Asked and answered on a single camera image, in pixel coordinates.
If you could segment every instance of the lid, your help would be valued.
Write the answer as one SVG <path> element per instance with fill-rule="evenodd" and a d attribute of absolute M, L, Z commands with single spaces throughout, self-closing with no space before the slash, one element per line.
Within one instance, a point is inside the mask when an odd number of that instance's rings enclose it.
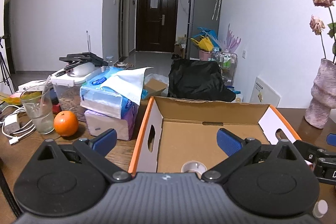
<path fill-rule="evenodd" d="M 64 75 L 58 76 L 56 77 L 55 74 L 58 73 L 55 72 L 52 76 L 51 76 L 51 82 L 54 85 L 65 85 L 65 86 L 77 86 L 77 85 L 81 85 L 84 82 L 90 80 L 91 78 L 97 76 L 98 74 L 101 73 L 101 68 L 96 68 L 93 72 L 85 75 L 85 76 L 77 76 L 74 75 L 73 72 L 69 72 L 66 73 Z"/>

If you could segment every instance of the tiled floor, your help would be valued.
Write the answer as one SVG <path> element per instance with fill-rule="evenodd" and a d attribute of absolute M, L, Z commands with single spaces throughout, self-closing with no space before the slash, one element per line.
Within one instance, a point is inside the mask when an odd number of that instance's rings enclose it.
<path fill-rule="evenodd" d="M 11 77 L 16 87 L 18 87 L 33 80 L 47 79 L 51 73 L 54 73 L 54 71 L 18 71 L 12 74 Z"/>
<path fill-rule="evenodd" d="M 173 61 L 171 56 L 171 53 L 135 52 L 124 62 L 134 64 L 135 68 L 153 67 L 146 70 L 145 75 L 155 73 L 168 76 Z M 53 71 L 21 71 L 11 76 L 15 85 L 19 86 L 32 80 L 46 79 L 51 73 L 53 73 Z"/>
<path fill-rule="evenodd" d="M 133 63 L 135 68 L 153 67 L 146 70 L 145 75 L 155 73 L 167 76 L 173 62 L 171 53 L 136 52 L 124 60 L 125 63 Z"/>

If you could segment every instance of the door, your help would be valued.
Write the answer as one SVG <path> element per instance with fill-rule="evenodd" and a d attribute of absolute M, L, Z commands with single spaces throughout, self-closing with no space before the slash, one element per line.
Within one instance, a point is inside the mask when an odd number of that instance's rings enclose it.
<path fill-rule="evenodd" d="M 124 61 L 129 54 L 129 4 L 130 0 L 119 0 L 118 59 Z"/>
<path fill-rule="evenodd" d="M 8 63 L 9 73 L 15 73 L 14 61 L 12 55 L 12 45 L 11 45 L 11 1 L 7 1 L 4 6 L 3 11 L 3 28 L 4 28 L 4 39 L 6 48 L 6 57 Z"/>
<path fill-rule="evenodd" d="M 122 61 L 123 58 L 123 48 L 124 48 L 124 43 L 123 43 L 123 28 L 124 28 L 124 0 L 119 0 L 119 24 L 118 24 L 118 57 L 119 61 Z"/>
<path fill-rule="evenodd" d="M 174 52 L 177 0 L 138 0 L 136 50 Z"/>

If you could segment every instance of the small cardboard box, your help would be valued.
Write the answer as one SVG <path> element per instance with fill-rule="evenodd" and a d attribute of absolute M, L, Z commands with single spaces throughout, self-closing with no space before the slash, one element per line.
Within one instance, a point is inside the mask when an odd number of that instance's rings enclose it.
<path fill-rule="evenodd" d="M 280 131 L 291 142 L 300 139 L 271 105 L 151 97 L 128 171 L 176 173 L 191 160 L 210 169 L 227 158 L 217 145 L 219 128 L 263 144 L 276 144 Z"/>
<path fill-rule="evenodd" d="M 166 89 L 167 85 L 159 80 L 150 79 L 148 83 L 144 85 L 144 89 L 148 91 L 146 98 L 151 96 L 161 96 L 161 93 Z"/>
<path fill-rule="evenodd" d="M 185 49 L 182 47 L 181 44 L 175 44 L 174 54 L 177 54 L 178 56 L 184 58 L 184 52 L 185 52 Z"/>

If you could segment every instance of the tissue pack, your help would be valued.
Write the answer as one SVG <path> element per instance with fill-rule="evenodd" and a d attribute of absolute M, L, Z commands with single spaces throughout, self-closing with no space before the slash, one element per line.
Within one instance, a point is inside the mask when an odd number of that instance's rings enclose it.
<path fill-rule="evenodd" d="M 110 67 L 96 77 L 84 83 L 80 88 L 81 106 L 108 117 L 123 119 L 134 103 L 113 89 L 104 86 L 104 82 L 121 69 Z"/>
<path fill-rule="evenodd" d="M 92 136 L 98 136 L 113 128 L 117 132 L 118 140 L 129 141 L 132 138 L 137 112 L 138 106 L 133 104 L 122 119 L 112 118 L 92 110 L 85 111 L 84 115 Z"/>

